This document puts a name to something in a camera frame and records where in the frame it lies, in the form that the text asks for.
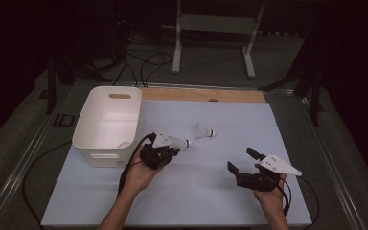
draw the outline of black cable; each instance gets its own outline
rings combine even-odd
[[[285,216],[287,215],[288,213],[288,209],[289,209],[289,200],[288,200],[288,196],[287,194],[285,193],[285,191],[282,189],[282,187],[280,187],[280,185],[277,185],[276,188],[282,193],[283,197],[285,198],[286,200],[286,204],[285,204],[285,207],[283,209],[283,213],[285,214]]]
[[[129,166],[130,166],[130,167],[132,167],[132,166],[137,165],[137,164],[142,163],[142,162],[143,162],[143,161],[138,161],[138,162],[136,162],[136,163],[130,164]]]
[[[280,177],[281,180],[283,180],[285,182],[285,184],[287,185],[288,187],[288,193],[289,193],[289,206],[291,206],[291,199],[292,199],[292,196],[291,196],[291,188],[289,187],[288,183],[282,178]]]
[[[124,67],[122,67],[121,72],[119,72],[119,74],[116,76],[116,78],[113,80],[112,85],[114,86],[116,84],[116,81],[122,76],[122,74],[125,71],[125,68],[127,68],[127,55],[124,55],[124,59],[123,59],[123,63],[124,63]]]
[[[42,225],[40,225],[40,223],[41,223],[40,217],[38,216],[38,214],[36,213],[36,211],[33,209],[33,207],[32,207],[32,205],[31,205],[31,203],[30,203],[29,199],[28,199],[28,198],[27,198],[27,196],[26,196],[26,180],[27,180],[27,177],[28,177],[29,172],[31,171],[32,167],[33,167],[33,166],[35,165],[35,163],[37,163],[41,158],[43,158],[43,156],[45,156],[45,155],[47,155],[47,154],[51,153],[51,152],[52,152],[52,151],[54,151],[54,150],[60,149],[61,147],[64,147],[64,146],[66,146],[66,145],[69,145],[69,144],[71,144],[71,141],[68,141],[68,142],[63,143],[63,144],[61,144],[61,145],[59,145],[59,146],[56,146],[56,147],[54,147],[54,148],[52,148],[52,149],[49,149],[49,150],[45,151],[43,154],[41,154],[39,157],[37,157],[37,158],[32,162],[32,164],[31,164],[31,166],[28,168],[28,170],[26,171],[25,176],[23,177],[23,180],[22,180],[22,195],[23,195],[23,198],[24,198],[24,200],[25,200],[25,202],[26,202],[26,205],[28,206],[29,210],[30,210],[30,211],[31,211],[31,213],[33,214],[34,219],[37,221],[38,226],[40,227],[40,229],[41,229],[41,230],[44,230],[44,227],[43,227]]]
[[[140,77],[142,78],[142,81],[144,82],[145,87],[148,87],[148,79],[150,78],[151,75],[153,75],[157,70],[159,70],[161,68],[162,65],[159,65],[155,70],[153,70],[150,74],[148,74],[147,77],[145,77],[145,79],[143,78],[143,69],[145,68],[145,64],[148,62],[149,59],[159,56],[160,54],[154,54],[152,56],[149,56],[148,58],[146,58],[146,62],[143,62],[142,64],[142,68],[140,69]]]
[[[130,70],[130,72],[132,73],[133,80],[135,81],[134,86],[135,86],[135,87],[139,87],[139,84],[138,84],[138,82],[137,82],[136,75],[135,75],[135,73],[134,73],[134,68],[133,68],[133,66],[131,66],[131,65],[130,65],[130,64],[128,64],[127,62],[126,62],[126,66],[127,66],[127,68]]]
[[[121,177],[119,178],[119,188],[118,188],[118,194],[117,196],[119,195],[119,193],[122,191],[122,189],[124,188],[124,185],[125,185],[125,180],[127,179],[127,172],[129,171],[129,167],[135,165],[135,164],[131,164],[132,163],[132,160],[136,154],[136,151],[140,148],[140,146],[142,145],[142,143],[151,137],[151,134],[148,134],[146,135],[144,138],[142,138],[142,140],[139,141],[139,143],[137,144],[136,148],[134,149],[132,155],[130,156],[130,159],[128,161],[128,163],[126,164],[125,168],[124,168],[124,171],[122,172],[121,174]]]
[[[318,195],[316,194],[315,189],[312,187],[312,185],[309,183],[309,181],[306,178],[304,178],[303,176],[300,176],[300,178],[302,180],[304,180],[304,182],[306,182],[310,186],[310,188],[312,189],[312,192],[313,192],[313,194],[315,196],[315,200],[316,200],[316,214],[315,214],[315,218],[313,219],[312,224],[310,224],[306,228],[304,228],[304,230],[306,230],[306,229],[309,229],[310,227],[312,227],[316,223],[316,221],[318,220],[318,217],[319,217],[319,199],[318,199]]]
[[[141,71],[140,71],[140,78],[142,81],[142,84],[144,87],[148,87],[148,80],[150,78],[151,75],[153,75],[157,70],[159,70],[163,65],[167,65],[170,64],[171,62],[173,62],[173,56],[169,55],[169,54],[165,54],[156,50],[130,50],[130,51],[138,51],[138,52],[155,52],[156,54],[152,54],[149,57],[143,59],[140,57],[135,56],[134,54],[132,54],[129,51],[126,51],[126,53],[134,58],[140,59],[143,61],[142,67],[141,67]],[[161,56],[163,58],[163,61],[161,61],[160,63],[155,63],[155,62],[151,62],[150,59],[156,56]],[[168,61],[166,61],[165,56],[169,57],[170,59]],[[155,70],[153,70],[150,74],[148,74],[145,78],[143,75],[143,70],[145,68],[146,64],[150,64],[150,65],[156,65],[157,68]]]
[[[287,215],[288,213],[288,209],[289,209],[289,206],[290,206],[290,201],[288,200],[288,196],[287,194],[285,193],[285,191],[282,189],[282,187],[280,187],[280,185],[278,183],[276,183],[273,179],[271,179],[270,177],[268,177],[267,175],[265,175],[264,173],[262,173],[262,176],[264,176],[266,179],[270,180],[271,183],[273,183],[274,185],[276,185],[276,188],[280,191],[280,193],[282,193],[283,197],[285,198],[286,200],[286,204],[285,204],[285,207],[283,209],[283,212],[285,214],[285,216]]]

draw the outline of white paper sheet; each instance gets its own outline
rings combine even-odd
[[[268,103],[142,101],[141,120],[139,139],[163,129],[193,144],[136,197],[126,226],[267,224],[251,190],[237,187],[235,176],[226,167],[231,161],[240,172],[256,173],[254,164],[258,162],[246,153],[248,147],[289,162]],[[193,127],[198,122],[217,136],[194,140]],[[75,147],[70,148],[42,224],[98,225],[115,200],[122,170],[92,168]],[[287,183],[292,191],[288,223],[310,224],[295,176],[289,175]]]

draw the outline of forearm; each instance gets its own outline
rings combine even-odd
[[[139,192],[123,188],[98,229],[119,230],[124,227],[130,207]]]
[[[276,215],[264,213],[272,230],[288,230],[288,223],[283,213]]]

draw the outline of table leg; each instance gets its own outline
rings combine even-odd
[[[175,25],[175,49],[172,60],[172,72],[178,74],[180,72],[181,62],[181,0],[177,0],[177,18]]]
[[[247,77],[249,78],[255,78],[255,69],[253,67],[252,57],[250,56],[250,52],[252,50],[253,43],[255,42],[256,35],[259,30],[259,25],[262,19],[263,11],[265,10],[265,5],[261,5],[259,7],[258,14],[255,17],[255,23],[253,27],[253,31],[250,34],[249,43],[247,46],[243,47],[243,57],[244,57],[244,64],[246,65],[246,71],[247,71]]]

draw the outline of white plastic bin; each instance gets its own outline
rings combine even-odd
[[[123,167],[136,147],[142,91],[99,86],[85,101],[73,144],[93,167]]]

